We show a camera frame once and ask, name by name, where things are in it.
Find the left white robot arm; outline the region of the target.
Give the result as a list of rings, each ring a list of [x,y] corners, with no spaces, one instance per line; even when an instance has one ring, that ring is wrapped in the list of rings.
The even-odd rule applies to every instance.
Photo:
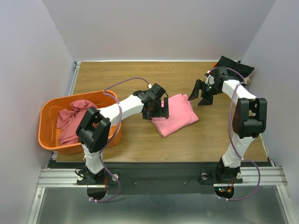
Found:
[[[116,136],[113,134],[111,138],[108,137],[110,128],[116,125],[116,129],[119,130],[122,120],[138,113],[146,120],[168,119],[166,90],[158,84],[149,84],[146,91],[135,91],[111,106],[100,109],[90,107],[85,112],[76,129],[76,135],[84,150],[86,175],[92,183],[101,183],[104,178],[102,151]]]

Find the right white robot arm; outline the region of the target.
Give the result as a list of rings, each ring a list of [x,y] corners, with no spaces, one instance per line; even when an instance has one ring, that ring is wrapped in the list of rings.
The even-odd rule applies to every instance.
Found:
[[[228,135],[230,144],[220,158],[215,179],[219,182],[241,179],[240,166],[250,144],[266,129],[267,100],[251,94],[245,78],[232,68],[219,66],[207,71],[205,80],[196,80],[189,100],[201,97],[199,106],[212,105],[214,96],[224,93],[230,99]]]

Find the light pink t shirt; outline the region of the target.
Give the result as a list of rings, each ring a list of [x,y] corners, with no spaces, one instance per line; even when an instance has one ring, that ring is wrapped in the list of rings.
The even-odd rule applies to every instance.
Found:
[[[169,118],[153,118],[151,122],[163,137],[167,137],[198,120],[188,96],[177,94],[169,98]]]

